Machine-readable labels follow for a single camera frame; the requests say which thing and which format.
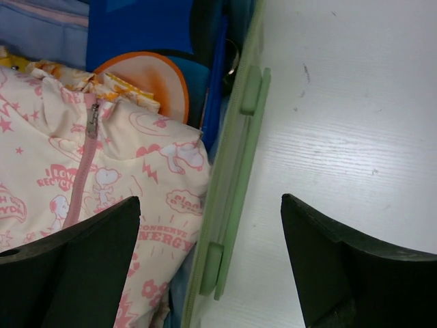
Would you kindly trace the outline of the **blue cloth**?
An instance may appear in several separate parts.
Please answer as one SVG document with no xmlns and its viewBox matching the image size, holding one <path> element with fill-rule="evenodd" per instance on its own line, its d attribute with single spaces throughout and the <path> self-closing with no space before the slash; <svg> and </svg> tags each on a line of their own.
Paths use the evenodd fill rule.
<svg viewBox="0 0 437 328">
<path fill-rule="evenodd" d="M 89 1 L 2 1 L 1 45 L 27 59 L 85 69 Z"/>
</svg>

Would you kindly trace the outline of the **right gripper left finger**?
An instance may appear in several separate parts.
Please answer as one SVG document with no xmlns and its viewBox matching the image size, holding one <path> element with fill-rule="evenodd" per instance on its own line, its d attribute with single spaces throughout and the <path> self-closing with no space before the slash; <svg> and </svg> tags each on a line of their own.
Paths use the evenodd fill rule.
<svg viewBox="0 0 437 328">
<path fill-rule="evenodd" d="M 129 197 L 1 253 L 2 327 L 112 327 L 140 223 Z"/>
</svg>

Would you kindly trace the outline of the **pink patterned garment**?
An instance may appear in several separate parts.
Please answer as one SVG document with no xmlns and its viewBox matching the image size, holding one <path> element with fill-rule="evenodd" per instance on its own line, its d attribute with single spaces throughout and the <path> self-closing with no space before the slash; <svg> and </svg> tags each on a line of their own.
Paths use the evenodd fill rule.
<svg viewBox="0 0 437 328">
<path fill-rule="evenodd" d="M 141 221 L 115 327 L 163 327 L 197 241 L 210 166 L 198 130 L 34 69 L 1 69 L 1 249 L 136 196 Z"/>
</svg>

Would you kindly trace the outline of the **blue orange ear print bag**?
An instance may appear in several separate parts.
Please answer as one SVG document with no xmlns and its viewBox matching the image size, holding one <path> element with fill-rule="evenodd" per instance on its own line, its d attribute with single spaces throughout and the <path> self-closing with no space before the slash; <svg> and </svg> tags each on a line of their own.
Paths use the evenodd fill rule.
<svg viewBox="0 0 437 328">
<path fill-rule="evenodd" d="M 210 150 L 238 69 L 251 1 L 90 1 L 86 68 L 148 51 L 170 59 L 188 88 L 188 124 Z"/>
</svg>

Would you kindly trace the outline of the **green suitcase blue lining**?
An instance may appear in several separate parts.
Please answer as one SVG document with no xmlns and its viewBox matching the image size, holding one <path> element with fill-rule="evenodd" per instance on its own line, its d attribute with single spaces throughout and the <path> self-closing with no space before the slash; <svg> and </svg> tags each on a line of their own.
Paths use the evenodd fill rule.
<svg viewBox="0 0 437 328">
<path fill-rule="evenodd" d="M 271 81 L 260 66 L 265 1 L 232 1 L 231 26 L 242 36 L 206 195 L 198 241 L 171 281 L 171 310 L 164 327 L 199 327 L 206 304 L 223 296 L 249 185 Z"/>
</svg>

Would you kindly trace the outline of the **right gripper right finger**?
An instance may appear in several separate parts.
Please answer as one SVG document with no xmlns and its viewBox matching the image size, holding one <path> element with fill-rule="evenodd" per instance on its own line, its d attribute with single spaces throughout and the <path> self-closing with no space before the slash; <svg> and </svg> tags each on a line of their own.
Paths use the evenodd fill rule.
<svg viewBox="0 0 437 328">
<path fill-rule="evenodd" d="M 306 327 L 436 326 L 436 255 L 359 232 L 291 194 L 281 219 Z"/>
</svg>

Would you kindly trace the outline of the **orange patterned garment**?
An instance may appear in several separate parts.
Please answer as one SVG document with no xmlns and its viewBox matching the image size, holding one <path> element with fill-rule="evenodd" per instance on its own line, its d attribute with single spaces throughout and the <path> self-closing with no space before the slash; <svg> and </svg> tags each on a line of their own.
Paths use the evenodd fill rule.
<svg viewBox="0 0 437 328">
<path fill-rule="evenodd" d="M 98 76 L 52 61 L 29 61 L 12 54 L 3 45 L 1 46 L 1 65 L 15 69 L 21 74 L 29 74 L 35 69 L 40 69 L 59 80 L 70 91 L 95 93 L 97 97 L 111 102 L 122 99 L 152 113 L 158 113 L 160 109 L 160 103 L 154 100 L 152 93 L 144 92 L 111 73 Z"/>
</svg>

